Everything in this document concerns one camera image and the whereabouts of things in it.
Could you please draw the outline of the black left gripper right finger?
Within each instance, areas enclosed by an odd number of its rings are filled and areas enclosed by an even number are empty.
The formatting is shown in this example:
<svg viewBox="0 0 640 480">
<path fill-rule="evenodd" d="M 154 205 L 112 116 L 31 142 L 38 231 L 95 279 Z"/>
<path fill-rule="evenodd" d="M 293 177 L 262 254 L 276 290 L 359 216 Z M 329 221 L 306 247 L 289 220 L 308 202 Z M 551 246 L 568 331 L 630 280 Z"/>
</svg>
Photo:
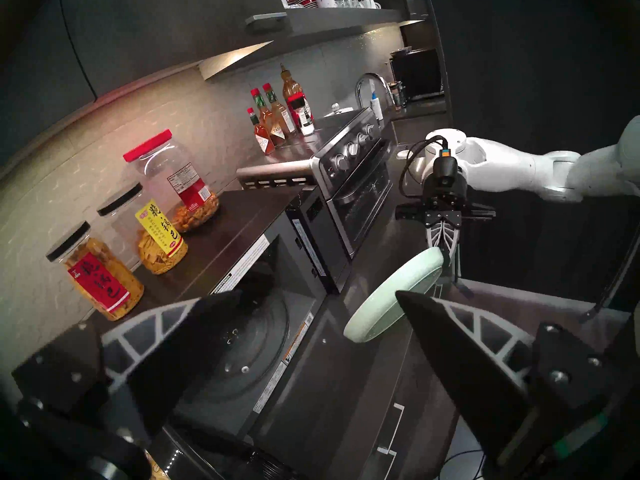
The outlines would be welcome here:
<svg viewBox="0 0 640 480">
<path fill-rule="evenodd" d="M 395 293 L 420 347 L 486 455 L 486 465 L 627 464 L 627 324 L 560 324 L 534 337 L 475 306 Z"/>
</svg>

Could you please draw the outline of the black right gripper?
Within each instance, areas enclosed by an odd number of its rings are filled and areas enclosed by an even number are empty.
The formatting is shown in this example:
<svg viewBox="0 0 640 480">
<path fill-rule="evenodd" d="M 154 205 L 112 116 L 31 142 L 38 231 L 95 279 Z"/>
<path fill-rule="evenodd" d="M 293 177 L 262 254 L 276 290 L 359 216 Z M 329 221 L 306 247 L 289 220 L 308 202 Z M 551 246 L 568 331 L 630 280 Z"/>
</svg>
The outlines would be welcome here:
<svg viewBox="0 0 640 480">
<path fill-rule="evenodd" d="M 439 248 L 443 252 L 447 249 L 450 264 L 455 265 L 463 220 L 492 220 L 496 210 L 469 201 L 466 191 L 456 193 L 444 187 L 429 186 L 426 191 L 421 195 L 407 194 L 408 201 L 395 207 L 395 219 L 424 225 L 427 248 Z"/>
</svg>

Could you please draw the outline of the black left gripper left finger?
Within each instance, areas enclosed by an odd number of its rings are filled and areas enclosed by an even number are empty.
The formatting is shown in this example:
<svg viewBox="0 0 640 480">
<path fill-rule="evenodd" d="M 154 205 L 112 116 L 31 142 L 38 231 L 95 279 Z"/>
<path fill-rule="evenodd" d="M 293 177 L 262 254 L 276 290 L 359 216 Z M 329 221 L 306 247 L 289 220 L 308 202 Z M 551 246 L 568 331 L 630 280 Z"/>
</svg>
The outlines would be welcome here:
<svg viewBox="0 0 640 480">
<path fill-rule="evenodd" d="M 101 332 L 72 325 L 13 370 L 23 398 L 115 432 L 155 435 L 222 353 L 242 290 L 138 311 Z"/>
</svg>

